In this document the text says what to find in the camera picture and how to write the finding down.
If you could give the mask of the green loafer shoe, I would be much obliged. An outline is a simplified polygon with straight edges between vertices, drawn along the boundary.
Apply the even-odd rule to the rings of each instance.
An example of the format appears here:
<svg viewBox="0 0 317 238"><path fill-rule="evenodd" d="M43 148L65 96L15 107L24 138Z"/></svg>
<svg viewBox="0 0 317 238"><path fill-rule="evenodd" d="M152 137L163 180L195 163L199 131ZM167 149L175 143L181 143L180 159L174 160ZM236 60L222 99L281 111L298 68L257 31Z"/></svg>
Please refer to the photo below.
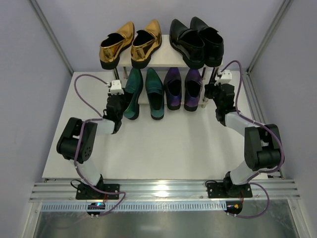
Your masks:
<svg viewBox="0 0 317 238"><path fill-rule="evenodd" d="M139 116L139 97L143 89L143 77L141 71L132 68L128 76L124 95L126 106L123 115L129 120L135 120Z"/></svg>
<svg viewBox="0 0 317 238"><path fill-rule="evenodd" d="M153 68L148 68L145 89L150 105L152 119L161 120L164 117L164 88L163 83Z"/></svg>

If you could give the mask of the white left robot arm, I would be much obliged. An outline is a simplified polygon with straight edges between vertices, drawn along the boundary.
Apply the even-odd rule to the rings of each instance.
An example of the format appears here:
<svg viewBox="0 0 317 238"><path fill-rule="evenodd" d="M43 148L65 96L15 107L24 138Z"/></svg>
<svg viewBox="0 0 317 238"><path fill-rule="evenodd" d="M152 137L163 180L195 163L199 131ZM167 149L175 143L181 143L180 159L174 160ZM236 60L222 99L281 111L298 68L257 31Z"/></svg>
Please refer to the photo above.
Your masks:
<svg viewBox="0 0 317 238"><path fill-rule="evenodd" d="M91 159L95 138L98 135L116 134L121 125L125 110L125 96L109 95L104 114L97 119L81 120L70 118L58 140L56 151L64 159L72 161L80 181L76 187L76 198L118 199L120 185L105 184Z"/></svg>

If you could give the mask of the gold loafer shoe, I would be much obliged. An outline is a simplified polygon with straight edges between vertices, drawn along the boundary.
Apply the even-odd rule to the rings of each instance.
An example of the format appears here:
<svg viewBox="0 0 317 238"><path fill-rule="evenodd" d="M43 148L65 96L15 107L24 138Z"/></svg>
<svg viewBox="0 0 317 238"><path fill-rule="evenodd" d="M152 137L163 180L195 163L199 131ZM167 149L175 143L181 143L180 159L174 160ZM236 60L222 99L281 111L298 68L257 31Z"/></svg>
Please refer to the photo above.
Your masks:
<svg viewBox="0 0 317 238"><path fill-rule="evenodd" d="M99 58L102 69L112 70L117 67L120 54L132 45L134 34L134 23L129 21L100 43Z"/></svg>
<svg viewBox="0 0 317 238"><path fill-rule="evenodd" d="M153 19L144 29L137 31L131 46L131 64L143 69L149 64L152 54L161 47L162 34L159 22Z"/></svg>

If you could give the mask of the black loafer shoe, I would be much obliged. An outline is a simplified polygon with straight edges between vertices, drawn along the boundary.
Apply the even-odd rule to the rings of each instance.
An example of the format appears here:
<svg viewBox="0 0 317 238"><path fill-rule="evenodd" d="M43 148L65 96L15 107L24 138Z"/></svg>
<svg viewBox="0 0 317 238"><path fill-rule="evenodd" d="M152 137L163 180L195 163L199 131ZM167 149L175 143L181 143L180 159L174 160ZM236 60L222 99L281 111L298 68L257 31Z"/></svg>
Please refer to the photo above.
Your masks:
<svg viewBox="0 0 317 238"><path fill-rule="evenodd" d="M171 22L169 42L174 50L182 55L185 64L191 69L200 69L205 64L205 44L197 30L188 28L178 19Z"/></svg>
<svg viewBox="0 0 317 238"><path fill-rule="evenodd" d="M205 44L205 65L208 67L220 66L224 55L224 40L218 31L196 16L191 19L190 27L198 31Z"/></svg>

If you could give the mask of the purple loafer shoe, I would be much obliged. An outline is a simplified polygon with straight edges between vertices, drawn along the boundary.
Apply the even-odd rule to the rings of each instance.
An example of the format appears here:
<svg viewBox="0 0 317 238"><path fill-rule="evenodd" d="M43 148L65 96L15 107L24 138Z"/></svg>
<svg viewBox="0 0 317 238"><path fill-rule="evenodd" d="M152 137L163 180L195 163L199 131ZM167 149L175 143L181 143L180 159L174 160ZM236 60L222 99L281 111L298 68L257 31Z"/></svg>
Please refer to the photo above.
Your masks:
<svg viewBox="0 0 317 238"><path fill-rule="evenodd" d="M197 69L189 69L185 77L185 110L189 112L197 110L202 88L203 81L199 71Z"/></svg>
<svg viewBox="0 0 317 238"><path fill-rule="evenodd" d="M178 110L181 106L182 99L182 82L180 71L177 67L171 67L163 82L167 107L172 110Z"/></svg>

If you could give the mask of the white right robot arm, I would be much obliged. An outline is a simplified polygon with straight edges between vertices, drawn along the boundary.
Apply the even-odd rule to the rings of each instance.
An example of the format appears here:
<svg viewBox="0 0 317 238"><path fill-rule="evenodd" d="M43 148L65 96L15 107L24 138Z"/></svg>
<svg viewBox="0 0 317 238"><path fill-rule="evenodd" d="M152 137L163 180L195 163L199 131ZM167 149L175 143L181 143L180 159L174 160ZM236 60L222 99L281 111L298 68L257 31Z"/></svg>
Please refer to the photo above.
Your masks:
<svg viewBox="0 0 317 238"><path fill-rule="evenodd" d="M261 124L242 115L234 106L234 86L210 83L205 97L216 105L216 119L244 138L244 160L226 173L223 181L205 182L209 198L251 198L250 180L262 173L279 169L284 161L279 129L274 124Z"/></svg>

